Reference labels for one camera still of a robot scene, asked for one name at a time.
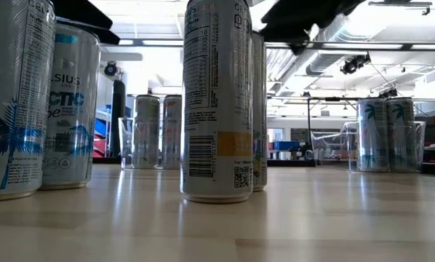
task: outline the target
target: celsius can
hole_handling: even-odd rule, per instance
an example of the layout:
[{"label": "celsius can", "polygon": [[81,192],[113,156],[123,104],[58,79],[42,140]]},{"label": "celsius can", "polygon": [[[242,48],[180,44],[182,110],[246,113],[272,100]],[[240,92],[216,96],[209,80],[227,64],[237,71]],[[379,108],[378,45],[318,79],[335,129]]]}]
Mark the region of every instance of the celsius can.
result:
[{"label": "celsius can", "polygon": [[181,191],[229,203],[253,192],[252,24],[245,0],[191,0],[185,14]]},{"label": "celsius can", "polygon": [[159,98],[135,98],[132,133],[132,167],[155,168],[159,156]]},{"label": "celsius can", "polygon": [[268,141],[266,131],[266,46],[264,38],[253,31],[253,191],[268,183]]},{"label": "celsius can", "polygon": [[99,66],[98,38],[58,23],[43,190],[80,188],[91,179]]},{"label": "celsius can", "polygon": [[182,96],[166,96],[164,99],[163,112],[162,167],[164,169],[180,169]]},{"label": "celsius can", "polygon": [[356,118],[359,122],[358,170],[387,172],[389,161],[386,102],[382,98],[358,100]]},{"label": "celsius can", "polygon": [[412,98],[388,99],[386,105],[391,170],[415,172],[418,159]]},{"label": "celsius can", "polygon": [[55,13],[46,0],[0,0],[0,200],[41,186]]}]

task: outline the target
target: ductwork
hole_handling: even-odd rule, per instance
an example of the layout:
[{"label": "ductwork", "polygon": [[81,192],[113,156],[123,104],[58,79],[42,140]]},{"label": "ductwork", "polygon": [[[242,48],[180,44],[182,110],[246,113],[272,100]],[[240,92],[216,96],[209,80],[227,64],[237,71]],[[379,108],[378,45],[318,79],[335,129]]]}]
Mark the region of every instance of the ductwork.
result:
[{"label": "ductwork", "polygon": [[[385,26],[374,26],[365,28],[358,33],[355,28],[356,24],[348,17],[338,16],[334,22],[321,30],[314,41],[368,41],[380,33]],[[305,89],[308,85],[315,82],[327,68],[342,59],[344,55],[323,54],[317,50],[305,50],[295,61],[290,70],[282,77],[282,86],[288,87],[288,90],[295,91]],[[308,75],[312,77],[297,77],[294,75]]]}]

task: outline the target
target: aluminum can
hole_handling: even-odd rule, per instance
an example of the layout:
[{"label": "aluminum can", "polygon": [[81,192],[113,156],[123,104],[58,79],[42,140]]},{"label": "aluminum can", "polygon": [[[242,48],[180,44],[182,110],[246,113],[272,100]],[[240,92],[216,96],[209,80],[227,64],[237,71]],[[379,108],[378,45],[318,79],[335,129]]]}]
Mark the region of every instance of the aluminum can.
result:
[{"label": "aluminum can", "polygon": [[180,131],[182,96],[168,95],[164,99],[162,122],[162,167],[180,169]]},{"label": "aluminum can", "polygon": [[386,106],[391,171],[416,172],[418,158],[412,98],[388,99]]},{"label": "aluminum can", "polygon": [[244,0],[191,0],[185,14],[181,191],[241,202],[253,191],[252,24]]},{"label": "aluminum can", "polygon": [[50,1],[0,0],[0,200],[41,186],[54,38]]},{"label": "aluminum can", "polygon": [[266,126],[266,46],[264,38],[253,31],[253,191],[262,191],[268,183],[268,141]]},{"label": "aluminum can", "polygon": [[358,119],[356,150],[358,170],[389,171],[386,102],[382,98],[358,100],[356,117]]},{"label": "aluminum can", "polygon": [[100,41],[56,25],[41,190],[80,188],[92,177]]},{"label": "aluminum can", "polygon": [[132,133],[132,167],[155,168],[159,157],[159,98],[135,98]]}]

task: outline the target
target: wooden table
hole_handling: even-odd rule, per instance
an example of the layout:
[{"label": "wooden table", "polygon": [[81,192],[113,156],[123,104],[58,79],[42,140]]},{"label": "wooden table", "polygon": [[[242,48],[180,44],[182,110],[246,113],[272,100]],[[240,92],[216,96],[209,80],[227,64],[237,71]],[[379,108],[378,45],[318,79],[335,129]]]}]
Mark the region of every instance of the wooden table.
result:
[{"label": "wooden table", "polygon": [[270,168],[249,201],[205,205],[178,171],[93,173],[0,202],[0,262],[435,261],[435,177]]}]

